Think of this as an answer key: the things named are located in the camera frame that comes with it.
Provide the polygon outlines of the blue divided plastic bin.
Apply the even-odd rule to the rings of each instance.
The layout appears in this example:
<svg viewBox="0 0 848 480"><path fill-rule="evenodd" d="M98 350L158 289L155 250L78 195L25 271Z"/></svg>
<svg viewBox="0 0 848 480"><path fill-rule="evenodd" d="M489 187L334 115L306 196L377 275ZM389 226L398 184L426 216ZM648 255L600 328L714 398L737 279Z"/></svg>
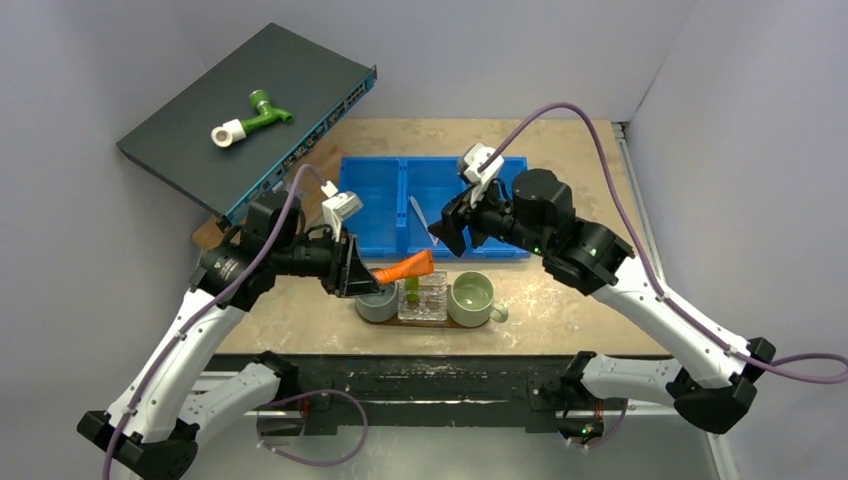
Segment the blue divided plastic bin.
<svg viewBox="0 0 848 480"><path fill-rule="evenodd" d="M414 196L429 223L462 193L456 157L352 157L342 159L339 187L356 193L363 208L344 222L358 236L361 255L403 259L430 248L437 259L456 261L442 243L432 244L416 217Z"/></svg>

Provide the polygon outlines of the light green mug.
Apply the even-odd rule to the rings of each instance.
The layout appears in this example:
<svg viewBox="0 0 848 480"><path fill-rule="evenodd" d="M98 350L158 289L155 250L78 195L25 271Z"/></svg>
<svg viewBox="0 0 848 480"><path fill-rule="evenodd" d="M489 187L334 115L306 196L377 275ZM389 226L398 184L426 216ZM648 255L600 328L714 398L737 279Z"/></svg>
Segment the light green mug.
<svg viewBox="0 0 848 480"><path fill-rule="evenodd" d="M489 321L505 323L508 309L496 300L490 278L481 272L459 274L447 295L451 319L465 328L478 328Z"/></svg>

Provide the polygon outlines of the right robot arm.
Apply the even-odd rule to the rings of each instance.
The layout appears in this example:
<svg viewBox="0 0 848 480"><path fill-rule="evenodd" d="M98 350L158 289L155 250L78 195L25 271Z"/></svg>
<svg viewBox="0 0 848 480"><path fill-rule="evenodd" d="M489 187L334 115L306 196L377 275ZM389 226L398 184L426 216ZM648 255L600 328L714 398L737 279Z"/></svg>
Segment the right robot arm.
<svg viewBox="0 0 848 480"><path fill-rule="evenodd" d="M665 405L713 434L728 432L749 412L763 371L737 356L770 362L773 344L738 336L702 313L684 320L671 306L672 292L655 291L651 269L627 241L577 216L571 188L553 172L518 174L509 199L492 185L473 203L474 191L452 198L427 228L455 256L489 238L538 255L554 280L619 312L671 355L649 361L580 352L559 386L541 388L542 395L576 407L607 398Z"/></svg>

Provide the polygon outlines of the green toothpaste tube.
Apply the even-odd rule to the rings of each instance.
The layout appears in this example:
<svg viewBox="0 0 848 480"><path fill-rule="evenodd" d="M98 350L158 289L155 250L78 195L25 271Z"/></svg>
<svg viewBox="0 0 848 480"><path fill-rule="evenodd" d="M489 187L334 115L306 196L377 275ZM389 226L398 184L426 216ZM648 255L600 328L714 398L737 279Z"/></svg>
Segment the green toothpaste tube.
<svg viewBox="0 0 848 480"><path fill-rule="evenodd" d="M418 302L420 298L420 279L418 277L408 277L405 279L405 298L408 302Z"/></svg>

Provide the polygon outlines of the clear plastic blister pack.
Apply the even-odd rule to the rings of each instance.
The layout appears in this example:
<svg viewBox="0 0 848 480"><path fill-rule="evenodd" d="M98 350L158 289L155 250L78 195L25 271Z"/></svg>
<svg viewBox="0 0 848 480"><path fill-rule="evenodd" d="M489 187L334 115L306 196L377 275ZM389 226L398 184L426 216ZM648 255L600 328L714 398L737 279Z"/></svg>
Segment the clear plastic blister pack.
<svg viewBox="0 0 848 480"><path fill-rule="evenodd" d="M437 270L434 273L419 277L420 298L418 302L408 302L405 298L405 280L397 282L398 312L402 321L445 320L447 312L448 276L446 271Z"/></svg>

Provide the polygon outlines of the grey mug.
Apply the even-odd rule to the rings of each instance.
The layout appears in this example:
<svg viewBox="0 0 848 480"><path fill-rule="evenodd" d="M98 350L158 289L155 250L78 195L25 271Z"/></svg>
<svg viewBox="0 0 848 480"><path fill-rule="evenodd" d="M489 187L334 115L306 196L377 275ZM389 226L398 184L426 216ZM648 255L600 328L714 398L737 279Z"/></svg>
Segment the grey mug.
<svg viewBox="0 0 848 480"><path fill-rule="evenodd" d="M374 294L355 298L354 308L361 319L370 323L384 323L398 312L398 290L395 283L384 285Z"/></svg>

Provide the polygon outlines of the white toothbrush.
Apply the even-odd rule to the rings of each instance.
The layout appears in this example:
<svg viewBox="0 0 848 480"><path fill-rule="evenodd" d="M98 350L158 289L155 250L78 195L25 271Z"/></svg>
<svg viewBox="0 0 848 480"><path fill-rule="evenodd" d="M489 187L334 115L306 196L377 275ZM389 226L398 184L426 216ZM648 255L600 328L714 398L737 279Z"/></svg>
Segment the white toothbrush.
<svg viewBox="0 0 848 480"><path fill-rule="evenodd" d="M428 230L429 222L427 221L427 219L426 219L426 217L423 213L423 210L420 207L418 200L414 196L409 196L409 203L410 203L416 217L418 218L419 222L421 223L422 228L424 229L425 233L427 234L429 241L432 244L436 244L438 242L438 240L429 232L429 230Z"/></svg>

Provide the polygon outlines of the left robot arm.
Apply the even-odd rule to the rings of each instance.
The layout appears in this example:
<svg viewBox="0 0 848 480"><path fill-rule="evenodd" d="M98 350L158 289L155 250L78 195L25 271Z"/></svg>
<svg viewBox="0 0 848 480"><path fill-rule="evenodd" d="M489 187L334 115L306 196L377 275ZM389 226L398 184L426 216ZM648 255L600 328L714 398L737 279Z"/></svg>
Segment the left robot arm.
<svg viewBox="0 0 848 480"><path fill-rule="evenodd" d="M339 298L379 289L356 235L344 226L361 200L332 187L324 195L323 222L306 228L295 195L262 194L245 221L203 254L173 322L137 377L107 409L89 411L78 423L78 432L104 452L103 478L118 464L141 479L178 479L205 443L246 412L309 404L297 366L270 351L205 393L193 387L278 277L315 278Z"/></svg>

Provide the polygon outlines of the brown oval wooden tray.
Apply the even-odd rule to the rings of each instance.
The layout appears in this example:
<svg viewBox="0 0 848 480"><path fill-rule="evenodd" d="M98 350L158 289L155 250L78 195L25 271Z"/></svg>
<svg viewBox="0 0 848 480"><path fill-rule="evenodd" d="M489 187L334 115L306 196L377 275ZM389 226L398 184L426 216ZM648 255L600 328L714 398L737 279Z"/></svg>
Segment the brown oval wooden tray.
<svg viewBox="0 0 848 480"><path fill-rule="evenodd" d="M390 317L385 321L372 321L366 319L364 316L358 314L358 318L365 322L366 324L371 325L382 325L382 326L396 326L396 327L408 327L408 328L446 328L446 329L459 329L459 330L472 330L472 327L463 326L457 323L450 315L447 316L445 320L440 321L429 321L429 320L414 320L414 321L402 321L398 318L397 315Z"/></svg>

